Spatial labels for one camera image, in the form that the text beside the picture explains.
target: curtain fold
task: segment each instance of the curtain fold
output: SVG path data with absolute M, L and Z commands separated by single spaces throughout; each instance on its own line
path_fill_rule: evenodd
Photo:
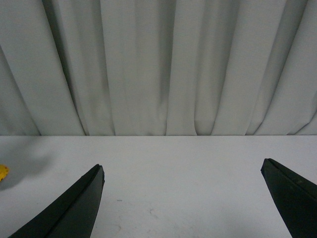
M 316 26 L 315 0 L 2 0 L 0 134 L 317 134 Z

